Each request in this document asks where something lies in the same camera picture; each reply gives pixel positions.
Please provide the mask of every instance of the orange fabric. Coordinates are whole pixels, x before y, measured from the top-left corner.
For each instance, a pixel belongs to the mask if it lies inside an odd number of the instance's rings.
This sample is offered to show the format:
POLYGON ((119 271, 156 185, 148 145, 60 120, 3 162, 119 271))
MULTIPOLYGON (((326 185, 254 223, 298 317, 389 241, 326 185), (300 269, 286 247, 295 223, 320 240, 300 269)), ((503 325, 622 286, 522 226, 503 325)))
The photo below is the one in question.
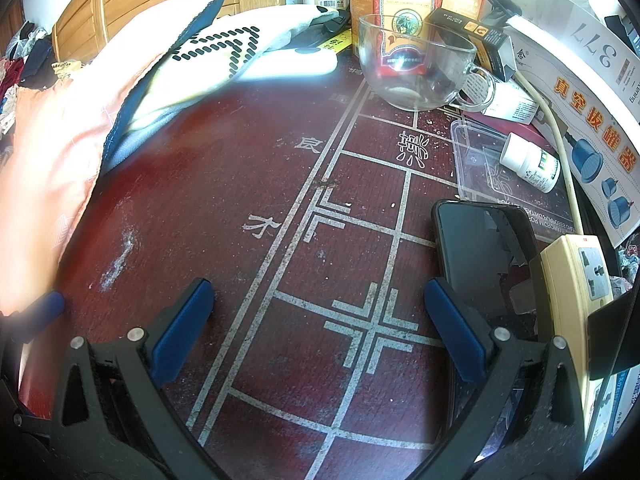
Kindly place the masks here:
POLYGON ((50 289, 91 197, 120 106, 211 1, 157 4, 133 18, 75 79, 44 91, 18 89, 14 154, 0 173, 5 315, 50 289))

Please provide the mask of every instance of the orange chinese characters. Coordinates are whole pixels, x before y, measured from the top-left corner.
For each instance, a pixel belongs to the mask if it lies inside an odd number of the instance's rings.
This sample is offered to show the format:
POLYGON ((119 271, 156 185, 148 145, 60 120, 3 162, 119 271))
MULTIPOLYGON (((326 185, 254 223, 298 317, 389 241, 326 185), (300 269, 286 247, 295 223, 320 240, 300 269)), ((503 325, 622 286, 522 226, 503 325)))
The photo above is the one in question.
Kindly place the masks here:
POLYGON ((611 148, 612 152, 616 151, 616 148, 620 144, 620 134, 613 126, 607 126, 602 134, 602 140, 611 148))
POLYGON ((587 99, 584 98, 580 92, 574 92, 574 97, 571 100, 571 106, 576 109, 576 111, 581 114, 584 107, 587 105, 587 99))
POLYGON ((598 128, 602 124, 602 114, 596 110, 595 106, 591 107, 587 114, 587 122, 594 130, 598 131, 598 128))
POLYGON ((569 89, 569 83, 562 79, 558 78, 558 82, 556 83, 556 87, 554 88, 554 92, 560 94, 562 97, 566 99, 566 93, 569 89))
POLYGON ((618 160, 620 161, 620 164, 622 164, 622 167, 625 168, 627 173, 630 173, 636 164, 636 156, 628 146, 625 146, 625 149, 622 150, 622 153, 620 153, 618 160))

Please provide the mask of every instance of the power cord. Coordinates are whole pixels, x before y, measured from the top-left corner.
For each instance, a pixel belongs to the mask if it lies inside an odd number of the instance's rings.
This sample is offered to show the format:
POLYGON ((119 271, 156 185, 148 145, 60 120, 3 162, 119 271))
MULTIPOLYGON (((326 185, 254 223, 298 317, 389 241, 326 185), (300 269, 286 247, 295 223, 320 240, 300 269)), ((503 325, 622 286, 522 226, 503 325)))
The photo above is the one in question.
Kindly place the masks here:
POLYGON ((566 158, 566 151, 564 144, 562 143, 562 135, 560 134, 560 128, 556 118, 551 113, 551 108, 546 103, 545 99, 534 88, 534 86, 524 77, 522 72, 517 71, 513 75, 513 78, 533 97, 533 100, 538 103, 540 109, 544 112, 546 121, 551 126, 551 131, 554 134, 554 140, 556 142, 556 152, 560 158, 560 167, 562 168, 562 176, 564 177, 564 185, 566 187, 566 193, 569 197, 569 209, 571 210, 571 216, 574 220, 575 233, 579 235, 584 234, 582 228, 582 218, 580 217, 580 209, 578 208, 578 199, 575 196, 574 181, 571 178, 571 168, 569 167, 569 160, 566 158))

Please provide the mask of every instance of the silver screw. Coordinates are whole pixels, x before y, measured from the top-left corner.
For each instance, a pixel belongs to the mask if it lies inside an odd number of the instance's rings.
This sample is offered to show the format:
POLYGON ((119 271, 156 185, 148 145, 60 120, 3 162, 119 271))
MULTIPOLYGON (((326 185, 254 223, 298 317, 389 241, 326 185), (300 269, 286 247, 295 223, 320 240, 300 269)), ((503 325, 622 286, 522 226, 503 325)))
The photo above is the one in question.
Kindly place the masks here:
POLYGON ((509 332, 505 327, 499 326, 494 330, 494 335, 498 341, 508 341, 511 337, 511 332, 509 332))
POLYGON ((564 350, 566 348, 566 339, 560 335, 557 335, 553 339, 554 346, 559 350, 564 350))
POLYGON ((71 348, 73 348, 74 350, 78 350, 84 344, 84 337, 82 337, 81 335, 77 335, 71 340, 71 343, 69 344, 71 345, 71 348))
POLYGON ((140 341, 144 336, 145 331, 142 330, 139 326, 133 327, 127 332, 127 339, 133 342, 140 341))

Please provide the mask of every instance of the white scuff mark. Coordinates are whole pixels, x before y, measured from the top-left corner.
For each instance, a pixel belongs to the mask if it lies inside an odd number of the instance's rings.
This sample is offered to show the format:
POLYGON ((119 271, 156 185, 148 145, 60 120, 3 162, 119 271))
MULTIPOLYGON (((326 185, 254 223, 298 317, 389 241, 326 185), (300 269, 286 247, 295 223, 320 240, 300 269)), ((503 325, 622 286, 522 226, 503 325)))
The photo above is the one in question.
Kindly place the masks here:
POLYGON ((135 237, 133 235, 133 230, 129 229, 122 233, 122 254, 118 256, 113 263, 111 264, 111 269, 105 272, 102 275, 102 279, 100 280, 100 290, 105 292, 111 288, 111 285, 116 281, 117 277, 127 266, 126 259, 129 256, 129 253, 132 251, 133 246, 135 245, 135 237))

